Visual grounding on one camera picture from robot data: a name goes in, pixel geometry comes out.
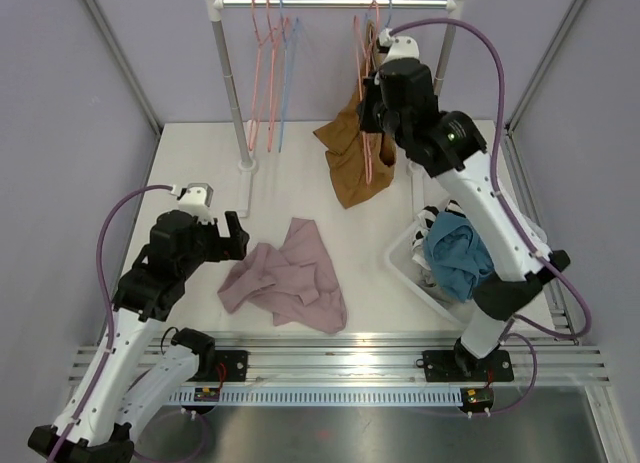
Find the pink tank top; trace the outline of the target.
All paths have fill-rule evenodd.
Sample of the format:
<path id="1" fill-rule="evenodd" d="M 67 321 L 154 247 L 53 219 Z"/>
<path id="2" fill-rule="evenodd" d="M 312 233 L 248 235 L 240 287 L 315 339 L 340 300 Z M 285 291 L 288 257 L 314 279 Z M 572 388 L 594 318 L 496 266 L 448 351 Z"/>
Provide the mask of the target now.
<path id="1" fill-rule="evenodd" d="M 229 313 L 250 302 L 275 326 L 298 323 L 326 334 L 345 329 L 348 311 L 318 226 L 293 218 L 278 248 L 259 243 L 235 264 L 218 290 Z"/>

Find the brown tank top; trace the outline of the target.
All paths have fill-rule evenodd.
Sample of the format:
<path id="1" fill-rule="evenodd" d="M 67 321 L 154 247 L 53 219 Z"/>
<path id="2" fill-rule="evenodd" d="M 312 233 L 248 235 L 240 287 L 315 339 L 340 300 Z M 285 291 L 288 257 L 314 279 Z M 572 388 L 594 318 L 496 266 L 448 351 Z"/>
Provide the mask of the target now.
<path id="1" fill-rule="evenodd" d="M 388 188 L 397 162 L 391 138 L 360 130 L 358 105 L 365 96 L 364 78 L 379 62 L 373 48 L 377 25 L 372 20 L 361 23 L 355 18 L 353 27 L 358 68 L 356 87 L 334 120 L 314 131 L 314 136 L 325 147 L 331 184 L 345 209 L 364 203 Z"/>

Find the black white striped tank top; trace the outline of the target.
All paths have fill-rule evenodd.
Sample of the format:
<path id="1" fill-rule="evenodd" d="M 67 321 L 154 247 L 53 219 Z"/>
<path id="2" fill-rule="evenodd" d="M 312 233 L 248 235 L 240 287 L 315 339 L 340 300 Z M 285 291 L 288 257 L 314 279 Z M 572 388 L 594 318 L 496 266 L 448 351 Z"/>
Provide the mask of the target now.
<path id="1" fill-rule="evenodd" d="M 438 209 L 433 205 L 425 206 L 415 217 L 414 222 L 417 224 L 417 229 L 411 237 L 411 260 L 420 269 L 419 285 L 426 289 L 435 289 L 437 287 L 431 267 L 424 256 L 424 249 L 427 236 L 440 214 L 454 215 L 463 220 L 466 219 L 462 208 L 452 199 L 449 199 L 442 209 Z"/>

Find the light blue hanger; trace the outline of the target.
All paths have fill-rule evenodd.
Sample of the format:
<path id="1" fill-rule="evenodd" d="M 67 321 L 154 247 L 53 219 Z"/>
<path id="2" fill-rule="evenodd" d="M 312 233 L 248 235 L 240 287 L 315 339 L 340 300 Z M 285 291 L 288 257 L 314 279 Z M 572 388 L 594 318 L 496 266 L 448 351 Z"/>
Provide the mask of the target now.
<path id="1" fill-rule="evenodd" d="M 279 14 L 281 23 L 281 38 L 282 43 L 284 44 L 282 74 L 283 85 L 279 112 L 279 134 L 277 146 L 278 152 L 281 153 L 284 143 L 284 131 L 289 106 L 290 91 L 292 88 L 293 69 L 300 27 L 300 19 L 298 17 L 295 17 L 293 20 L 291 20 L 290 18 L 285 17 L 284 0 L 279 0 Z"/>

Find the blue tank top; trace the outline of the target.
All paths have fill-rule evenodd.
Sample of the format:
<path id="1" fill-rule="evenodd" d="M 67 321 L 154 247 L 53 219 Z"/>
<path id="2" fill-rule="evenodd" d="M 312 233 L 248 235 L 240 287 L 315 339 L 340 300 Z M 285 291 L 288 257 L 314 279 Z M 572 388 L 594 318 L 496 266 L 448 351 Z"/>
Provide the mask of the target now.
<path id="1" fill-rule="evenodd" d="M 427 236 L 424 249 L 440 288 L 456 301 L 472 298 L 473 290 L 493 272 L 488 249 L 469 220 L 440 214 Z"/>

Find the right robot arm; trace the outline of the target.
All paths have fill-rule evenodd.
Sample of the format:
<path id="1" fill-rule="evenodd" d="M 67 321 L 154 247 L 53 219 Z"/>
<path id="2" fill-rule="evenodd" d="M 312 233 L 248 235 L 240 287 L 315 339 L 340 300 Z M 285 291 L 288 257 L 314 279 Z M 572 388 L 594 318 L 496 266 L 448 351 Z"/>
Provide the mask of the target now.
<path id="1" fill-rule="evenodd" d="M 534 231 L 516 215 L 495 179 L 496 152 L 474 121 L 438 107 L 427 65 L 416 57 L 387 60 L 364 80 L 360 127 L 385 134 L 461 206 L 494 269 L 472 293 L 477 308 L 450 350 L 445 372 L 464 380 L 488 369 L 508 321 L 561 277 L 570 258 L 536 246 Z"/>

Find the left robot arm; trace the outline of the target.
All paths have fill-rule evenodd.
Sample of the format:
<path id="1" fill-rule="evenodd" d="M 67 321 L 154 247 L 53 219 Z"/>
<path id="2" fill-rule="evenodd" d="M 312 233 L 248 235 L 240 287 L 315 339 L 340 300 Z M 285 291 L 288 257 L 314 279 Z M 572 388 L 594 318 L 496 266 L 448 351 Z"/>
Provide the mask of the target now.
<path id="1" fill-rule="evenodd" d="M 187 280 L 205 263 L 240 261 L 248 233 L 234 211 L 228 235 L 216 221 L 184 211 L 161 214 L 113 298 L 116 321 L 100 343 L 75 394 L 56 420 L 33 429 L 28 446 L 49 462 L 128 462 L 135 442 L 168 397 L 189 379 L 215 371 L 215 341 L 183 328 L 161 361 L 134 378 L 154 334 L 184 296 Z"/>

